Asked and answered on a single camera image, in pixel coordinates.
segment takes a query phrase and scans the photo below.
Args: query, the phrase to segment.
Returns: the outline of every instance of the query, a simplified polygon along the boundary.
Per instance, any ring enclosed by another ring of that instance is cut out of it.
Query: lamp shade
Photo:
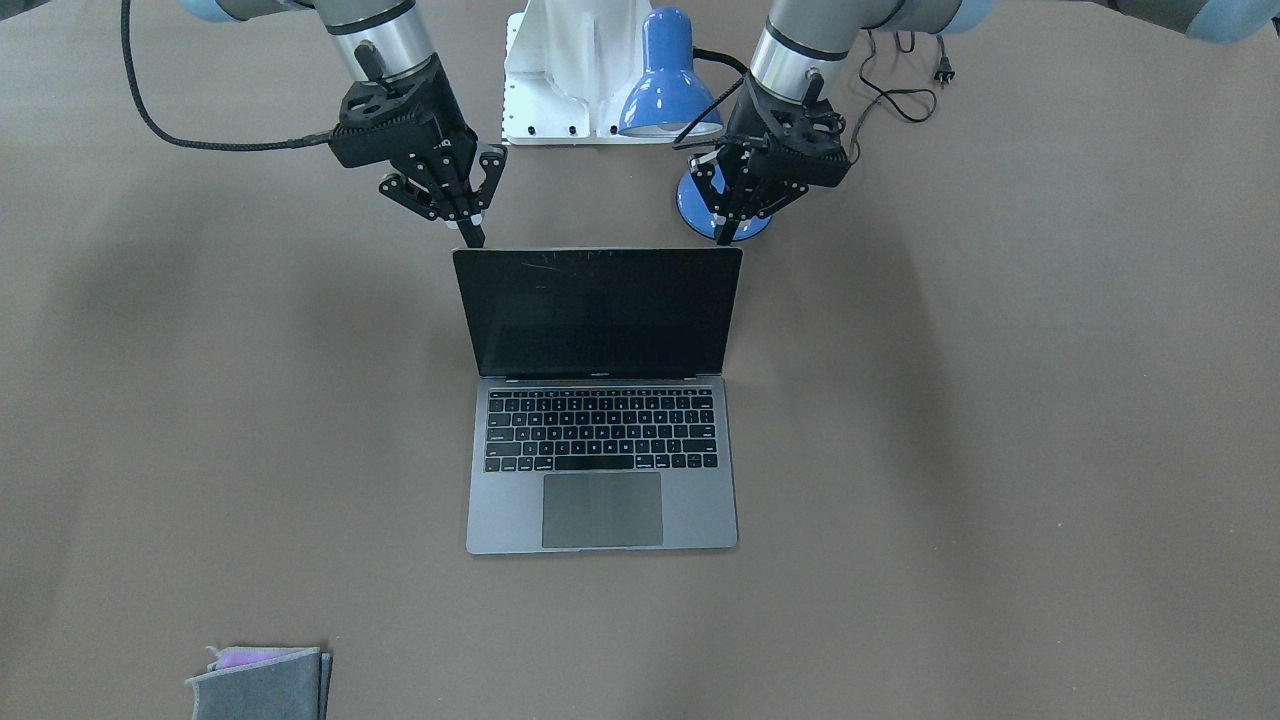
[[[644,76],[622,106],[618,132],[630,137],[676,137],[712,104],[694,73],[694,26],[680,8],[658,8],[644,20]],[[712,110],[690,135],[724,127]]]

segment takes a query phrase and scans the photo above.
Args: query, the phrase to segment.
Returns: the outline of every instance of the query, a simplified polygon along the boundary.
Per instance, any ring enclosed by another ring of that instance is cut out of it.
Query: gray laptop
[[[453,252],[481,378],[468,552],[737,543],[719,373],[741,261]]]

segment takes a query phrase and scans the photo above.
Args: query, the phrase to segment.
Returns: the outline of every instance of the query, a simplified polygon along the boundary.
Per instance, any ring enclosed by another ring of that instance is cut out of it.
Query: power cord
[[[292,140],[282,140],[279,142],[205,142],[200,140],[183,140],[160,129],[160,126],[151,119],[151,113],[147,113],[147,108],[142,102],[142,94],[138,91],[138,77],[133,69],[133,46],[129,41],[131,5],[131,0],[120,0],[120,50],[124,53],[124,74],[129,81],[129,94],[133,96],[133,106],[138,109],[138,115],[142,117],[142,122],[146,123],[151,132],[156,133],[160,140],[177,145],[178,147],[191,147],[195,150],[257,152],[262,150],[293,150],[298,147],[311,147],[315,145],[324,145],[333,138],[333,131],[326,131],[303,137],[294,137]]]
[[[946,87],[956,78],[956,72],[951,68],[951,58],[947,58],[947,41],[942,40],[941,35],[936,35],[934,37],[938,38],[938,54],[941,58],[938,59],[938,69],[933,73],[933,79]]]
[[[736,72],[740,76],[745,76],[746,73],[751,72],[750,68],[748,68],[746,64],[742,63],[742,60],[739,60],[737,58],[735,58],[735,56],[732,56],[732,55],[730,55],[727,53],[717,53],[714,50],[704,50],[701,47],[694,47],[694,59],[695,60],[709,60],[712,63],[719,63],[722,65],[728,65],[728,67],[733,68],[733,72]]]
[[[694,59],[708,60],[712,63],[728,65],[733,68],[733,70],[739,74],[739,78],[733,81],[733,85],[728,86],[728,90],[722,92],[719,97],[713,100],[710,105],[703,109],[703,111],[699,113],[698,117],[692,119],[692,122],[685,126],[685,129],[680,131],[680,135],[677,135],[676,138],[671,141],[672,150],[689,150],[690,147],[703,147],[705,145],[714,145],[716,143],[714,140],[690,142],[689,145],[681,145],[681,142],[684,142],[685,138],[689,137],[689,133],[694,132],[694,128],[698,127],[698,123],[703,122],[703,118],[712,114],[712,110],[718,108],[721,102],[728,99],[730,95],[733,95],[733,92],[736,92],[739,87],[742,87],[742,82],[746,79],[746,76],[751,72],[751,69],[748,68],[745,63],[726,53],[717,53],[714,50],[704,50],[701,47],[694,47]]]
[[[856,150],[856,154],[854,154],[851,164],[856,164],[858,160],[860,160],[863,156],[863,146],[861,143],[858,142],[858,135],[861,132],[863,124],[867,123],[867,118],[872,114],[872,110],[874,110],[881,104],[881,101],[888,102],[890,108],[892,108],[893,111],[897,113],[899,118],[911,124],[919,124],[928,120],[929,118],[933,117],[934,110],[938,109],[938,95],[928,87],[899,87],[892,90],[884,90],[881,86],[876,85],[874,82],[867,79],[867,65],[876,58],[876,36],[873,36],[870,31],[867,31],[867,40],[870,41],[872,51],[869,55],[867,55],[867,59],[863,60],[863,64],[858,67],[858,79],[861,81],[861,83],[865,85],[867,87],[876,91],[876,96],[872,99],[870,102],[867,104],[867,108],[863,109],[863,113],[858,115],[858,122],[854,123],[852,133],[850,133],[850,141],[849,141],[850,149]],[[914,96],[914,95],[927,95],[931,100],[923,115],[913,115],[908,113],[906,110],[902,109],[901,105],[897,104],[897,100],[895,100],[896,96]]]

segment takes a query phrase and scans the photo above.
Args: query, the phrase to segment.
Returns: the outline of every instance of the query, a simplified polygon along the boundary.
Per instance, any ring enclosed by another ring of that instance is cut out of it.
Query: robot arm
[[[1188,37],[1234,42],[1280,14],[1280,0],[1092,0]],[[810,186],[835,187],[851,167],[845,119],[824,99],[863,29],[963,32],[995,0],[774,0],[744,92],[716,151],[690,159],[714,238],[765,219]]]
[[[248,20],[315,10],[355,82],[325,136],[347,168],[389,161],[379,191],[484,246],[480,222],[507,164],[507,150],[480,142],[458,109],[415,0],[182,0],[207,20]],[[484,182],[471,187],[479,158]]]

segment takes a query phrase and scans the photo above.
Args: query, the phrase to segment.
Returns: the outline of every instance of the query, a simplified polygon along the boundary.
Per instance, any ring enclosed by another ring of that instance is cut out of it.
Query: keyboard
[[[484,470],[718,468],[716,411],[701,387],[489,391]]]

